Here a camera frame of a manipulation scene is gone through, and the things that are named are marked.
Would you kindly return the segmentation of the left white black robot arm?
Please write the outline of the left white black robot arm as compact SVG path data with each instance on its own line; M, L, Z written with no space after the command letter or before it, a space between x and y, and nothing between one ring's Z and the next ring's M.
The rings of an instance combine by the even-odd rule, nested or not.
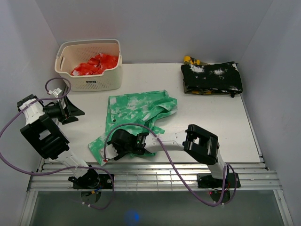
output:
M69 140L54 120L63 125L78 121L84 111L77 108L68 97L44 105L30 94L17 103L26 124L20 129L24 138L44 159L55 160L73 172L68 180L84 189L94 189L100 185L100 177L84 160L77 157L69 148Z

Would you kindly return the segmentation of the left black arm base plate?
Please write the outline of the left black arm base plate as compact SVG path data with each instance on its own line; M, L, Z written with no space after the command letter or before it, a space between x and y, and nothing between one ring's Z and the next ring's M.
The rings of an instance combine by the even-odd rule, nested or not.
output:
M74 189L112 189L112 182L114 181L114 174L111 177L108 174L98 174L96 179L88 181L80 181L75 177L69 177L68 181L72 182L72 188Z

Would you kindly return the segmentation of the green white tie-dye trousers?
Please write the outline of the green white tie-dye trousers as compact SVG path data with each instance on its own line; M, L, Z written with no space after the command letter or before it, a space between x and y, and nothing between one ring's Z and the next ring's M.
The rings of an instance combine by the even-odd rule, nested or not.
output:
M114 127L123 124L122 129L137 135L146 132L146 129L126 124L140 124L161 135L165 131L155 126L155 122L176 113L177 108L177 99L170 97L166 90L109 96L105 132L89 143L88 148L96 161L103 166L105 162L100 150Z

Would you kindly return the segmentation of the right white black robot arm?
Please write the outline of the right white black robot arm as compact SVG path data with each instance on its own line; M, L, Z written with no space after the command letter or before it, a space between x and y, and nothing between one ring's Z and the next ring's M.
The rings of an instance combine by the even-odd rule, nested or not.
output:
M119 160L127 154L144 155L161 151L183 151L195 161L205 164L210 175L202 177L203 188L225 188L230 180L226 163L219 152L218 137L197 126L190 124L186 130L156 135L145 128L137 135L122 129L120 126L109 133L109 140L101 150L104 160Z

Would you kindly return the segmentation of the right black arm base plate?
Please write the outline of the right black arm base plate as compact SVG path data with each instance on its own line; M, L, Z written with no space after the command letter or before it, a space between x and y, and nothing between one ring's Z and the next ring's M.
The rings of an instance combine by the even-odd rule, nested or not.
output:
M222 188L222 179L215 179L211 174L197 174L198 188ZM241 183L237 173L228 173L224 188L240 188Z

